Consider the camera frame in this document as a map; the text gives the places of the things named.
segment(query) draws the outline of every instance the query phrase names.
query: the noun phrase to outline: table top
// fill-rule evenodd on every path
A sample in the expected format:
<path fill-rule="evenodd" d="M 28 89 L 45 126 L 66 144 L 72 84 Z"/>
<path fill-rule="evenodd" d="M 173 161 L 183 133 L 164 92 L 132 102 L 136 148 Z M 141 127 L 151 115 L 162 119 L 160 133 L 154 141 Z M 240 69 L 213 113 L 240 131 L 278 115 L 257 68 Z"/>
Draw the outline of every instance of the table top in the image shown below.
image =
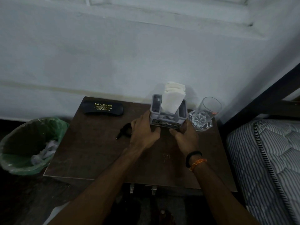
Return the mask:
<path fill-rule="evenodd" d="M 83 99 L 86 100 L 122 103 L 124 114 L 118 117 L 86 115 L 79 107 L 45 176 L 94 180 L 129 145 L 128 137 L 116 140 L 120 129 L 150 109 L 148 104 L 134 102 L 92 97 Z M 212 128 L 199 132 L 200 150 L 229 190 L 236 192 L 219 130 L 216 122 L 213 123 Z M 194 174 L 186 168 L 185 157 L 174 137 L 164 127 L 161 127 L 160 139 L 141 155 L 125 182 L 200 189 Z"/>

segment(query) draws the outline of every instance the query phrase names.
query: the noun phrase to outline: green plastic bag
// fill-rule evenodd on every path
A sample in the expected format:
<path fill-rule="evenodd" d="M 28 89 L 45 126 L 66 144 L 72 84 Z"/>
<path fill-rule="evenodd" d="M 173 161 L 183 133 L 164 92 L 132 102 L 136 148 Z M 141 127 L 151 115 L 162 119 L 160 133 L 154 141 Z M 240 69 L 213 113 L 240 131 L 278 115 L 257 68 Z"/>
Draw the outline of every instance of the green plastic bag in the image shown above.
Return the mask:
<path fill-rule="evenodd" d="M 33 175 L 48 166 L 53 155 L 33 166 L 31 156 L 39 154 L 50 140 L 62 141 L 69 124 L 55 117 L 34 119 L 15 128 L 0 142 L 0 165 L 15 175 Z"/>

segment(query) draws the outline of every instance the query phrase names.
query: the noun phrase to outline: mattress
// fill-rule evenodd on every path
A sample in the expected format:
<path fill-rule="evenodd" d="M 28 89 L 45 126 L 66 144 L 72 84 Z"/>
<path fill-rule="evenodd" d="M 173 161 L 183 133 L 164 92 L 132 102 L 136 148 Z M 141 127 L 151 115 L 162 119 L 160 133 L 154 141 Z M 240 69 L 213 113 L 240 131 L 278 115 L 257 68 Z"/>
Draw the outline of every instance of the mattress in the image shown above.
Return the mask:
<path fill-rule="evenodd" d="M 300 122 L 252 121 L 227 149 L 247 210 L 261 224 L 300 224 Z"/>

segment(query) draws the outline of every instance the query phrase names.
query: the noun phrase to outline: white napkin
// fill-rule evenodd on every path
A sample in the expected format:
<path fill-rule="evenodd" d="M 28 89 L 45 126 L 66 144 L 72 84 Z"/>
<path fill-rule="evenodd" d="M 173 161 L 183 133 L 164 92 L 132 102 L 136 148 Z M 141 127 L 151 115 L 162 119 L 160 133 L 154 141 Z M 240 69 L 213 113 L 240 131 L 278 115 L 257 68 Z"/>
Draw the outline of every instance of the white napkin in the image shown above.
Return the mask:
<path fill-rule="evenodd" d="M 184 98 L 184 85 L 175 82 L 167 82 L 161 98 L 162 112 L 175 114 Z"/>

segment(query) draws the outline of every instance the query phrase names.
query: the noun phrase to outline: black wristband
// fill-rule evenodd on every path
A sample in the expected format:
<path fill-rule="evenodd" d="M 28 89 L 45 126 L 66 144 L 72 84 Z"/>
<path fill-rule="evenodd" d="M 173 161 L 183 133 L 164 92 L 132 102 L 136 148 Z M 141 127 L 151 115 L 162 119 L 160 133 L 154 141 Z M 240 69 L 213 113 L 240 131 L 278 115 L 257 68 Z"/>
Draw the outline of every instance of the black wristband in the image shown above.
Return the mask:
<path fill-rule="evenodd" d="M 201 151 L 192 151 L 190 154 L 188 154 L 187 158 L 185 159 L 185 166 L 187 168 L 190 168 L 189 160 L 193 155 L 201 155 L 202 156 L 202 153 L 201 153 Z"/>

